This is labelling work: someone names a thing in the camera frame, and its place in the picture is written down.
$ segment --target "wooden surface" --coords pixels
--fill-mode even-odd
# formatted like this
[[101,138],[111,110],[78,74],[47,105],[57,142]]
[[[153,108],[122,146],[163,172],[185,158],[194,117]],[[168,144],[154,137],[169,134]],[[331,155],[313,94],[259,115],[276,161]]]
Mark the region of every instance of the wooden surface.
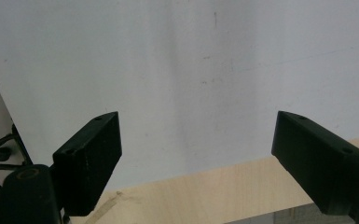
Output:
[[[352,140],[359,147],[359,139]],[[107,191],[74,223],[227,223],[311,203],[274,157]]]

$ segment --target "screw hole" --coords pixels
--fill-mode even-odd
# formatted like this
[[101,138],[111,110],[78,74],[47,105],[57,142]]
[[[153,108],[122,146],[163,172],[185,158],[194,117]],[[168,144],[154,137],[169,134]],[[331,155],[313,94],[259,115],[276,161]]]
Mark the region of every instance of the screw hole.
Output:
[[353,153],[353,151],[350,148],[346,148],[346,147],[343,148],[342,151],[347,153],[347,154],[352,154]]
[[31,179],[34,178],[35,176],[39,175],[40,171],[36,168],[32,168],[32,169],[28,169],[28,170],[24,170],[22,172],[20,172],[19,174],[17,174],[17,179],[19,180],[24,180],[24,179]]

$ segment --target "white backdrop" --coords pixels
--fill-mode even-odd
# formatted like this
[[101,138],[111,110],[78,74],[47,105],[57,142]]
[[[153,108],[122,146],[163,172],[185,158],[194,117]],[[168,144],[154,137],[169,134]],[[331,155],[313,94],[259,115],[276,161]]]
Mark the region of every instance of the white backdrop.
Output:
[[34,161],[120,115],[109,188],[270,154],[278,110],[359,136],[359,1],[0,0],[0,91]]

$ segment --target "white wall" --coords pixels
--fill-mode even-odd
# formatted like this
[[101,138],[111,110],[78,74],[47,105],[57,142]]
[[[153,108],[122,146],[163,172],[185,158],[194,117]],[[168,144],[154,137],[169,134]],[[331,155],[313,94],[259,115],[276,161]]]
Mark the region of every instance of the white wall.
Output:
[[34,161],[119,111],[109,188],[269,155],[276,113],[359,136],[359,1],[0,0],[0,90]]

